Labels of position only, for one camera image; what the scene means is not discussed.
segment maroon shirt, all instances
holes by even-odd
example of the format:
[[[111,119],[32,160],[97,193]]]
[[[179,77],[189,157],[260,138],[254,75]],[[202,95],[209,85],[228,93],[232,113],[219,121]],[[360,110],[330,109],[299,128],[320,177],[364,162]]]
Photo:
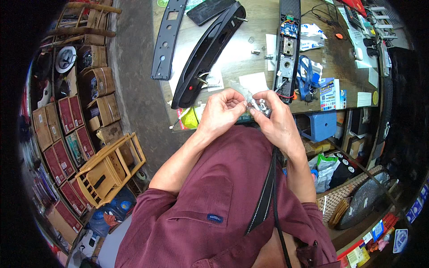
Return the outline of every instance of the maroon shirt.
[[[115,267],[251,267],[273,234],[271,207],[267,219],[244,236],[271,152],[260,131],[233,126],[204,150],[177,197],[157,189],[139,195]],[[277,174],[282,231],[308,245],[296,249],[302,267],[336,262],[317,205],[301,203],[280,168]]]

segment shirt pocket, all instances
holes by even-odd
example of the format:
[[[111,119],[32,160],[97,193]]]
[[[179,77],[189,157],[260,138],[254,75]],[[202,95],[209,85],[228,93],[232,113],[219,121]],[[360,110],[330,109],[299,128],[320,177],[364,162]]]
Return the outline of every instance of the shirt pocket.
[[[167,220],[194,220],[226,228],[232,193],[233,184],[224,176],[190,181],[169,210]]]

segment person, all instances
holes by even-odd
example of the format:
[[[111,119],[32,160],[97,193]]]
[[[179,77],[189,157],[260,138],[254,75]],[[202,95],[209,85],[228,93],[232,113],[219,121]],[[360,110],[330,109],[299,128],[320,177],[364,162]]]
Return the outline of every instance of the person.
[[[270,118],[250,108],[261,131],[234,126],[247,108],[227,89],[209,97],[200,124],[137,197],[115,267],[286,267],[273,202],[249,233],[272,161],[287,155],[287,178],[277,164],[277,210],[292,267],[339,267],[322,224],[304,145],[289,110],[272,90]]]

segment woven mat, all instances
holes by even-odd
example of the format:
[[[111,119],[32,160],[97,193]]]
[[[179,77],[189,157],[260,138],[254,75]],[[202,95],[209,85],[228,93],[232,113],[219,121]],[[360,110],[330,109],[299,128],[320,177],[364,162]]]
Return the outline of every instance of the woven mat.
[[[382,170],[382,166],[378,165],[374,168],[372,168],[369,172],[371,174],[375,174],[376,172],[379,172]],[[328,193],[325,196],[319,197],[317,199],[318,206],[321,212],[325,210],[325,214],[323,215],[323,221],[329,222],[329,219],[334,214],[335,208],[338,206],[338,203],[341,201],[341,199],[345,197],[349,197],[350,193],[352,193],[362,182],[364,182],[368,178],[368,175],[365,173],[362,173],[357,178],[353,178],[353,182],[344,185],[341,188],[338,188],[335,191],[332,191]]]

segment calculator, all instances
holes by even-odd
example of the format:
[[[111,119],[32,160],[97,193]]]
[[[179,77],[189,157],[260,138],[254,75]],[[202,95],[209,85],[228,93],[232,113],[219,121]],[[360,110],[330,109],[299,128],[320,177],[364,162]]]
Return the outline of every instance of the calculator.
[[[359,27],[364,30],[359,20],[357,11],[347,5],[344,5],[344,10],[346,11],[347,19],[349,20],[350,24],[352,24],[352,26],[354,26],[355,28]]]

